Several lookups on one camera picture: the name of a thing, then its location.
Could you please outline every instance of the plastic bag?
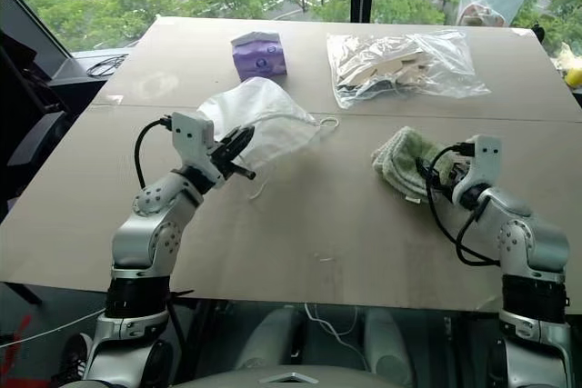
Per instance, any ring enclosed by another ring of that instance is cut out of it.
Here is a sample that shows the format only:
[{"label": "plastic bag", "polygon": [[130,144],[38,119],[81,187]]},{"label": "plastic bag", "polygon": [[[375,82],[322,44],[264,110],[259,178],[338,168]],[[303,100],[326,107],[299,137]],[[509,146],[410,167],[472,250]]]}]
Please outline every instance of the plastic bag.
[{"label": "plastic bag", "polygon": [[255,127],[239,155],[239,163],[252,170],[307,145],[322,127],[283,88],[263,77],[206,99],[198,111],[214,122],[217,141],[238,126]]},{"label": "plastic bag", "polygon": [[462,98],[490,93],[475,75],[465,34],[328,35],[334,96],[349,108],[386,91]]},{"label": "plastic bag", "polygon": [[508,27],[524,0],[459,0],[457,25]]}]

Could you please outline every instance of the clear plastic bag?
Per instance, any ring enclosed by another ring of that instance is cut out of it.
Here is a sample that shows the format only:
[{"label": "clear plastic bag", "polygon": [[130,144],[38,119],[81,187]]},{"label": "clear plastic bag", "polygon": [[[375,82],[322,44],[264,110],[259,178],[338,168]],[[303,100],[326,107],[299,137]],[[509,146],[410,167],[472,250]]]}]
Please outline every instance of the clear plastic bag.
[{"label": "clear plastic bag", "polygon": [[457,25],[508,27],[524,0],[459,0]]},{"label": "clear plastic bag", "polygon": [[386,91],[455,98],[485,95],[465,34],[457,30],[402,36],[328,35],[337,104],[344,109]]}]

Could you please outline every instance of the white wire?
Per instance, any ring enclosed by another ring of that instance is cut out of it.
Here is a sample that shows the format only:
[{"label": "white wire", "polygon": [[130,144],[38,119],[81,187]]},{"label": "white wire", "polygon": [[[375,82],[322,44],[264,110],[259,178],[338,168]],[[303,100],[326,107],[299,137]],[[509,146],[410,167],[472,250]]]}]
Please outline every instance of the white wire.
[{"label": "white wire", "polygon": [[[317,303],[313,303],[313,306],[314,306],[314,309],[315,309],[315,310],[314,310],[314,313],[315,313],[315,315],[316,315],[316,318],[321,318],[321,317],[319,316],[319,313],[317,312]],[[352,320],[352,324],[351,324],[351,326],[350,326],[350,327],[349,327],[349,329],[348,329],[348,330],[346,330],[346,331],[343,331],[343,332],[338,332],[338,331],[336,331],[336,333],[337,333],[339,336],[345,336],[345,335],[348,335],[348,334],[352,333],[352,331],[353,331],[353,330],[354,330],[354,328],[356,327],[356,323],[357,323],[357,306],[354,306],[354,320]],[[332,333],[332,332],[331,332],[329,329],[327,329],[327,327],[326,327],[326,326],[325,326],[323,323],[319,323],[319,325],[321,326],[321,328],[322,328],[324,331],[326,331],[326,332],[327,332],[327,333],[329,333],[330,335],[333,335],[333,333]]]},{"label": "white wire", "polygon": [[331,331],[331,334],[335,336],[336,340],[338,343],[344,345],[345,347],[347,347],[348,349],[353,350],[354,352],[357,353],[357,355],[360,357],[360,359],[362,360],[362,363],[364,364],[364,368],[366,369],[367,372],[370,371],[370,368],[367,364],[366,358],[364,357],[364,355],[357,350],[356,347],[354,347],[352,344],[348,344],[346,342],[344,342],[340,336],[337,334],[336,330],[334,329],[334,326],[332,326],[329,322],[327,322],[326,320],[322,320],[321,318],[317,318],[314,317],[311,312],[309,311],[309,306],[307,306],[307,303],[303,303],[304,307],[306,308],[306,314],[307,314],[307,318],[309,318],[309,320],[311,320],[312,322],[319,322],[324,324],[325,326],[327,326],[327,328]]},{"label": "white wire", "polygon": [[62,326],[58,326],[55,329],[51,329],[50,331],[38,333],[36,335],[29,336],[28,338],[23,338],[22,340],[12,341],[11,343],[8,343],[8,344],[2,344],[2,345],[0,345],[0,349],[5,349],[6,347],[10,347],[11,345],[25,343],[27,341],[35,340],[36,338],[40,338],[41,336],[45,336],[45,335],[49,335],[50,333],[58,332],[62,329],[65,329],[66,327],[72,326],[73,324],[77,324],[79,322],[82,322],[83,320],[86,320],[87,318],[95,317],[96,315],[102,313],[104,310],[105,309],[100,309],[99,311],[95,311],[94,313],[90,313],[89,315],[86,315],[84,317],[77,318],[76,320],[74,320],[71,323],[63,324]]}]

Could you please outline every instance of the beige tabletop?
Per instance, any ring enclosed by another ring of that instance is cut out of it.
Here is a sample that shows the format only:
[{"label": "beige tabletop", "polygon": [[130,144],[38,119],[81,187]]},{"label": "beige tabletop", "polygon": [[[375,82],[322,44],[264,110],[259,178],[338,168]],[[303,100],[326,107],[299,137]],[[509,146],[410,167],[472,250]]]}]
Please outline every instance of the beige tabletop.
[{"label": "beige tabletop", "polygon": [[[0,280],[106,289],[111,239],[138,191],[135,136],[166,110],[89,107],[0,226]],[[265,191],[242,178],[211,191],[184,233],[175,290],[207,298],[493,309],[497,268],[469,268],[425,206],[409,203],[371,168],[370,154],[409,124],[444,144],[475,132],[503,140],[499,185],[525,198],[569,236],[569,311],[582,312],[582,124],[344,114],[336,131],[277,164]],[[170,134],[143,149],[153,182],[179,165]],[[460,223],[461,215],[444,216]],[[494,255],[469,233],[469,245]]]},{"label": "beige tabletop", "polygon": [[164,17],[148,30],[95,103],[197,107],[210,95],[238,85],[231,39],[273,30],[281,36],[288,71],[276,81],[310,112],[582,121],[582,110],[533,33],[509,28],[460,28],[490,95],[460,100],[382,97],[340,110],[332,94],[327,34],[384,36],[442,28]]}]

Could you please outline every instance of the yellow object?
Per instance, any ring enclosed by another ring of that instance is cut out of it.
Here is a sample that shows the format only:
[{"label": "yellow object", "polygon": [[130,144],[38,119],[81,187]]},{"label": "yellow object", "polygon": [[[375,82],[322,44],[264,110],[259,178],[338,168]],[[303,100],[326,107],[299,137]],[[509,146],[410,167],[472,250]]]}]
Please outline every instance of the yellow object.
[{"label": "yellow object", "polygon": [[566,75],[566,83],[575,88],[582,85],[582,68],[573,68]]}]

